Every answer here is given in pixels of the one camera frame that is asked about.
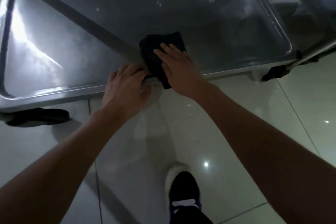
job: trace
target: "folded cloth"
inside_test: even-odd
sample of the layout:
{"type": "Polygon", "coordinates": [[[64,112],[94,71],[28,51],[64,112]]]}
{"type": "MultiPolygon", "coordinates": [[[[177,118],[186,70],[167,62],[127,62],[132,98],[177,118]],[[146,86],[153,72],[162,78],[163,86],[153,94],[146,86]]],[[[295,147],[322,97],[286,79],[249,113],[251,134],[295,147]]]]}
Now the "folded cloth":
{"type": "Polygon", "coordinates": [[[175,32],[169,35],[147,35],[139,43],[141,55],[145,60],[146,65],[153,77],[157,77],[163,84],[164,89],[170,89],[167,76],[162,68],[162,60],[153,52],[154,49],[163,51],[160,47],[161,43],[166,45],[173,44],[181,51],[185,51],[186,47],[180,32],[175,32]]]}

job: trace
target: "sneaker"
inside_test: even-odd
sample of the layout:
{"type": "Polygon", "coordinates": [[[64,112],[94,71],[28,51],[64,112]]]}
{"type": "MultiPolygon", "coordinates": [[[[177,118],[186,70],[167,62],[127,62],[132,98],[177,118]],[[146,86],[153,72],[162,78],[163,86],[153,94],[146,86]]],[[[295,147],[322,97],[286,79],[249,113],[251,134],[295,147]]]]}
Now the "sneaker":
{"type": "Polygon", "coordinates": [[[194,206],[202,210],[200,190],[188,170],[189,166],[178,162],[168,171],[165,192],[170,218],[181,207],[194,206]]]}

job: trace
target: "person's right arm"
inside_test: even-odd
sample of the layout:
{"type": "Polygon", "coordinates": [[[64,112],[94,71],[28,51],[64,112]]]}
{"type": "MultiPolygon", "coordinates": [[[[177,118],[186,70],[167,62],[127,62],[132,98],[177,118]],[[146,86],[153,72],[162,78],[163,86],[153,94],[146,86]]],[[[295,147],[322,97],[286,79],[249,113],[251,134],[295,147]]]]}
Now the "person's right arm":
{"type": "Polygon", "coordinates": [[[212,118],[271,206],[287,223],[336,223],[336,168],[207,82],[186,52],[154,50],[168,81],[212,118]]]}

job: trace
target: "pant leg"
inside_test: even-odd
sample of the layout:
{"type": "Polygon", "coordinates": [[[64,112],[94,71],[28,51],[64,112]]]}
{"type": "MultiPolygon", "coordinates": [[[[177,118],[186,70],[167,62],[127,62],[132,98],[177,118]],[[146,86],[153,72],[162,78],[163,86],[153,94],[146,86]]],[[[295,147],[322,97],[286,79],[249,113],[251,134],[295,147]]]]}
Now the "pant leg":
{"type": "Polygon", "coordinates": [[[195,206],[183,206],[173,215],[170,224],[213,224],[200,209],[195,206]]]}

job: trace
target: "stainless steel tray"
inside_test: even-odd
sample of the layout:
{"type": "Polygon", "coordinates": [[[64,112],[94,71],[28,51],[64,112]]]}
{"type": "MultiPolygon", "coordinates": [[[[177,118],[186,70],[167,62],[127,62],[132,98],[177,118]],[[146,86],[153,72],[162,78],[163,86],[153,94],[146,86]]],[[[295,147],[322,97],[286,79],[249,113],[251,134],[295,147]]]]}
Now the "stainless steel tray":
{"type": "Polygon", "coordinates": [[[295,58],[266,0],[2,0],[0,15],[5,111],[103,92],[147,34],[180,31],[204,75],[295,58]]]}

